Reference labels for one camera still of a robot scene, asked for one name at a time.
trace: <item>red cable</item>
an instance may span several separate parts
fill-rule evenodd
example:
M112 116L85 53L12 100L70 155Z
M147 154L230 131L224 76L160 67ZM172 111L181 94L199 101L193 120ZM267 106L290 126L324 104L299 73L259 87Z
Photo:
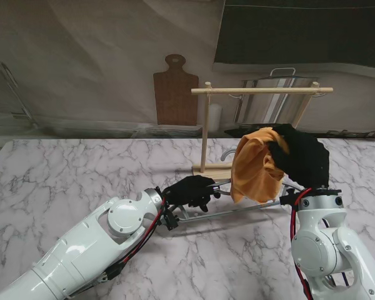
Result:
M149 229L146 231L146 233L144 234L144 236L141 239L141 241L139 242L139 244L137 244L137 246L135 247L135 250L128 257L125 257L123 263L126 264L130 260L130 257L136 254L136 252L138 251L141 244L144 242L144 240L147 238L147 236L153 230L154 225L158 222L158 219L160 218L161 213L163 212L164 205L165 205L165 198L162 199L161 209L158 211L157 216L154 218L154 221L151 223Z
M309 191L311 191L311 187L304 190L297 197L296 201L294 202L294 206L292 207L292 214L291 214L291 219L290 219L290 240L291 241L293 240L294 235L296 234L296 210L294 208L299 204L301 198L303 198L303 196L305 194L307 194ZM301 284L304 288L304 293L306 294L307 299L312 299L311 292L310 292L306 282L304 281L303 275L301 274L301 271L300 271L299 267L297 267L296 263L294 263L294 267L296 268L297 275L299 276L299 279L300 279Z

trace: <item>stainless steel pot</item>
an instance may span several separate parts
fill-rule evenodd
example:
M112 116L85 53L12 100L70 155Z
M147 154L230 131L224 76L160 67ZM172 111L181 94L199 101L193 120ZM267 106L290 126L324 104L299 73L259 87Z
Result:
M290 70L289 76L275 76L275 71ZM295 76L293 67L273 69L268 77L245 80L244 88L308 88L317 78ZM304 99L303 94L241 95L236 107L235 124L291 123Z

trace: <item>wooden dowel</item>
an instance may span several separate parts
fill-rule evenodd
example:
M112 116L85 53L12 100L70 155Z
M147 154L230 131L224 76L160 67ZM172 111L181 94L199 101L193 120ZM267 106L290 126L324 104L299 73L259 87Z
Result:
M211 90L211 82L206 82L206 89ZM209 108L210 108L210 93L207 93L205 110L204 110L204 122L202 127L202 144L201 144L201 162L200 162L200 173L204 173L206 169L206 155L207 155L207 137L208 137L208 119L209 119Z
M231 89L192 89L193 95L198 94L323 94L332 93L332 87L254 87Z
M316 81L314 81L311 84L311 87L312 88L318 88L319 87L319 83L316 82ZM304 112L306 111L306 108L307 108L308 104L310 103L310 100L311 100L312 97L313 97L313 95L309 94L309 95L306 95L304 97L304 99L302 100L302 103L301 103L301 105L299 107L299 110L297 111L296 116L294 117L294 120L292 122L293 128L296 128L298 126L298 124L299 124L299 122L300 122L300 120L301 120Z

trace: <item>wooden base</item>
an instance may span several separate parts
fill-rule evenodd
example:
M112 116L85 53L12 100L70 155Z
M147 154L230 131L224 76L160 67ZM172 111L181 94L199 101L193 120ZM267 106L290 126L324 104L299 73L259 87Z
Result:
M201 175L213 178L214 181L222 181L231 178L232 163L226 164L206 164L204 172L200 172L200 165L194 164L192 167L193 175Z

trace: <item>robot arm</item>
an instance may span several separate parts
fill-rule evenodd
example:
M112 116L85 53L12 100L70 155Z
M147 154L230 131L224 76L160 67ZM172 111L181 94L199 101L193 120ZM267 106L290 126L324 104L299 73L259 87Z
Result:
M300 229L292 240L296 266L306 275L313 299L375 299L375 260L358 235L347 228L346 210L335 191L324 190L300 200ZM329 227L320 228L322 220ZM349 287L327 276L353 270Z
M146 229L143 219L158 220L163 200L155 189L139 193L135 201L114 197L75 225L49 252L0 293L0 300L70 299L86 286L107 280L106 269L136 245ZM99 224L107 217L111 234Z

